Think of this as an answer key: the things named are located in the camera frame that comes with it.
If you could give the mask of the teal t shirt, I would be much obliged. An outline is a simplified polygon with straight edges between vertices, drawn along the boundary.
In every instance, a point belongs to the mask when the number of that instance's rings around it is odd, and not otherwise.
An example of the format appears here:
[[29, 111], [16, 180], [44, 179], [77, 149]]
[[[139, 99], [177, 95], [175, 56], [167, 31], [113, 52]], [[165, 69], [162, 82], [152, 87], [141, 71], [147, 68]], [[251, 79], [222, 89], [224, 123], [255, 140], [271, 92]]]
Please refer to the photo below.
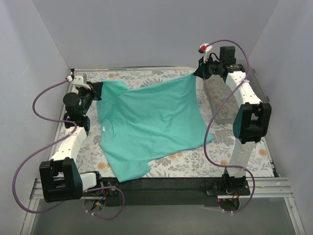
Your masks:
[[200, 113], [194, 75], [139, 89], [118, 80], [102, 84], [100, 147], [119, 182], [143, 177], [152, 160], [213, 141]]

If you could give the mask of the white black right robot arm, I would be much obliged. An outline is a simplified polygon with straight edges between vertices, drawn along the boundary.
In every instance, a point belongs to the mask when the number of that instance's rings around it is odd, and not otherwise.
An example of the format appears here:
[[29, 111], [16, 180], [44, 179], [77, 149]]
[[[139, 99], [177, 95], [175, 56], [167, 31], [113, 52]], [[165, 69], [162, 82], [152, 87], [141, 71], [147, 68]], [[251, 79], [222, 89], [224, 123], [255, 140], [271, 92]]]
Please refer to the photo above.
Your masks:
[[220, 76], [231, 89], [239, 109], [233, 122], [235, 146], [230, 162], [224, 166], [222, 177], [204, 183], [206, 194], [249, 195], [246, 168], [253, 149], [267, 134], [271, 105], [262, 102], [252, 89], [245, 68], [236, 63], [234, 46], [221, 47], [216, 60], [212, 58], [211, 49], [209, 44], [200, 46], [203, 57], [194, 75], [203, 80], [212, 75]]

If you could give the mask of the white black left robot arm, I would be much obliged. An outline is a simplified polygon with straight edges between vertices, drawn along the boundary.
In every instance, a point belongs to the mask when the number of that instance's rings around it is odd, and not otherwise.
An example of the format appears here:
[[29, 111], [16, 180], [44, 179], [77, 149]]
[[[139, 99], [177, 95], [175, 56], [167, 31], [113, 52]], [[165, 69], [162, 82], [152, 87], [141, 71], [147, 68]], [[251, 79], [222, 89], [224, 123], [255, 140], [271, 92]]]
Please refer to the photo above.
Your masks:
[[79, 87], [78, 92], [70, 92], [63, 98], [67, 138], [61, 141], [50, 160], [41, 162], [39, 167], [43, 195], [48, 203], [80, 199], [87, 190], [98, 196], [104, 190], [98, 171], [79, 173], [76, 166], [78, 153], [90, 131], [87, 112], [93, 101], [101, 100], [102, 86], [102, 82], [88, 82], [87, 87]]

